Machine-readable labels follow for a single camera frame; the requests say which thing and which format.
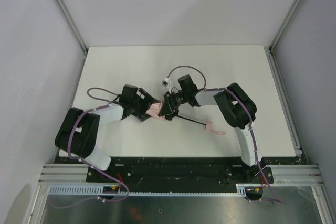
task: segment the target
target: white wall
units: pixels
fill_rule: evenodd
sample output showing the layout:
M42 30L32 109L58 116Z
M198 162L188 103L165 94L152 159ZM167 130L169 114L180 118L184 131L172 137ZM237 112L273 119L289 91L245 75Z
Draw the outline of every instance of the white wall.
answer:
M336 208L336 0L306 0L276 50L312 163Z
M0 3L0 223L20 223L55 150L82 55L53 0Z
M87 46L269 46L292 2L65 0Z

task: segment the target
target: white table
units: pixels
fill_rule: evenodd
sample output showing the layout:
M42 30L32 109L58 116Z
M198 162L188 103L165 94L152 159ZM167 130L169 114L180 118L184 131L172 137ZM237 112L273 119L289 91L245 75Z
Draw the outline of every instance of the white table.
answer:
M142 87L162 99L166 92L161 82L178 65L198 68L207 78L207 88L225 87L237 82L257 106L256 136L263 156L295 156L278 93L266 54L261 45L232 46L134 46L91 47L80 78L73 106L88 109L103 105L89 98L86 91L101 87L121 93L125 84ZM190 74L199 88L202 77L192 69L176 70L170 80ZM113 99L112 95L92 94ZM220 136L201 125L174 118L172 122L149 118L141 123L135 117L100 127L97 145L110 156L143 157L232 157L240 156L233 128L216 106L180 106L180 115L202 122L213 121Z

